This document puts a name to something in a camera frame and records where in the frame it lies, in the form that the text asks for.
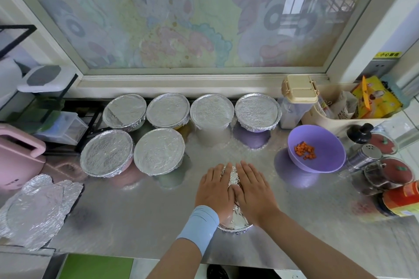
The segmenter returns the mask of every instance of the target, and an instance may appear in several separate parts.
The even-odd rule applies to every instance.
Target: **hand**
[[[236,163],[237,174],[243,190],[237,184],[231,185],[238,204],[249,223],[262,226],[271,215],[280,212],[274,193],[262,172],[253,164]]]
[[[220,223],[226,221],[233,215],[234,192],[228,187],[230,181],[231,168],[233,165],[229,162],[221,177],[221,171],[224,165],[219,164],[215,168],[209,168],[201,182],[195,198],[195,207],[206,205],[212,208],[220,219]]]

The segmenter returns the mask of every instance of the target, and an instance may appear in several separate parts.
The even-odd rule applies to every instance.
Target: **yellow package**
[[[364,97],[362,95],[362,84],[360,83],[352,90],[352,94],[358,99],[357,111],[353,118],[385,118],[387,115],[394,113],[401,108],[401,102],[385,89],[377,76],[371,76],[367,78],[366,81],[371,110],[365,107]]]

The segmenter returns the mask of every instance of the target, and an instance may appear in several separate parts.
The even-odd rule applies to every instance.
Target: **pink appliance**
[[[6,136],[22,141],[33,150],[22,147]],[[38,175],[45,163],[45,143],[9,124],[0,124],[0,188],[14,190]]]

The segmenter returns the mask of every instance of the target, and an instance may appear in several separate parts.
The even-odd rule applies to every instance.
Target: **foil sheet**
[[[234,106],[223,95],[206,94],[192,103],[190,114],[198,129],[225,129],[233,120]]]
[[[156,128],[177,128],[189,121],[189,101],[177,93],[154,98],[147,107],[148,121]]]
[[[110,128],[130,132],[142,126],[146,109],[147,103],[143,97],[137,94],[122,95],[105,107],[103,121]]]
[[[54,184],[46,174],[35,176],[0,209],[0,237],[28,250],[40,249],[61,229],[82,190],[78,182]]]
[[[122,130],[112,129],[90,140],[80,156],[80,166],[89,176],[110,178],[120,174],[132,160],[134,143]]]
[[[134,150],[137,168],[149,176],[166,174],[182,164],[185,142],[171,128],[154,129],[138,141]]]
[[[278,102],[260,93],[241,97],[234,110],[242,127],[254,133],[274,129],[282,115]]]
[[[225,167],[223,168],[223,171],[221,172],[221,176],[223,176],[224,171],[225,171]],[[236,167],[233,167],[231,170],[230,181],[228,183],[228,186],[232,184],[240,185],[240,179],[238,177]],[[224,224],[219,224],[218,228],[224,232],[243,233],[247,229],[249,229],[251,226],[252,225],[250,225],[247,219],[244,217],[243,213],[241,212],[240,206],[236,202],[234,204],[232,218],[229,221],[225,222]]]

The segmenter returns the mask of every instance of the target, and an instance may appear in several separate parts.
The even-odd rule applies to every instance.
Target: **warning sign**
[[[395,59],[401,57],[403,52],[378,52],[374,59]]]

